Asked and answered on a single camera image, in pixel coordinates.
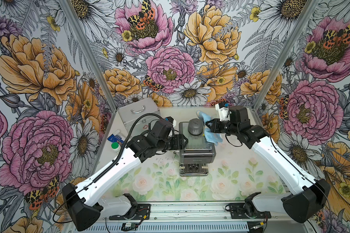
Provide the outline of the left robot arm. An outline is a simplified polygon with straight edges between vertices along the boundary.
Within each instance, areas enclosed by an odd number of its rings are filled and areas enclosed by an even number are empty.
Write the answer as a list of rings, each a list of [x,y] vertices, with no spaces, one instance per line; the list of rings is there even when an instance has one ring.
[[[103,195],[125,174],[157,155],[158,151],[182,150],[188,144],[186,136],[175,134],[172,117],[154,116],[158,120],[151,129],[137,136],[131,135],[132,129],[129,131],[115,159],[84,181],[63,187],[64,206],[78,231],[86,230],[104,217],[133,218],[138,203],[130,194],[123,194],[111,202],[104,201]]]

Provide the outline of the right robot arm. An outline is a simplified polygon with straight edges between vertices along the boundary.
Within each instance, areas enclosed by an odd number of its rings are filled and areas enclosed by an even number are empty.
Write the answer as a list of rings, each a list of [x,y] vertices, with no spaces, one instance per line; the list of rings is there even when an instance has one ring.
[[[213,136],[225,134],[237,137],[243,145],[266,161],[289,189],[288,193],[282,195],[253,193],[245,199],[241,212],[250,218],[258,217],[263,212],[284,213],[298,223],[305,223],[325,207],[330,185],[297,165],[262,126],[252,125],[245,107],[216,106],[216,109],[218,118],[202,117],[209,132]]]

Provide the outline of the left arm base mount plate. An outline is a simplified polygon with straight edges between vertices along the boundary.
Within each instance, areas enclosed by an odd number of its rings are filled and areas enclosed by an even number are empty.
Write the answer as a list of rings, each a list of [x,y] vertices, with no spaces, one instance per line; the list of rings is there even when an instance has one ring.
[[[149,220],[151,204],[139,203],[136,207],[132,207],[125,215],[110,216],[109,220]]]

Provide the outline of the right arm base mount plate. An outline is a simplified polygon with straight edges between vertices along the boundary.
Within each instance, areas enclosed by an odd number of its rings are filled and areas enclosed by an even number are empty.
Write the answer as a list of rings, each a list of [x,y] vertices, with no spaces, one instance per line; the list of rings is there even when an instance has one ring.
[[[270,212],[259,212],[247,203],[229,203],[225,211],[230,213],[232,219],[270,219]]]

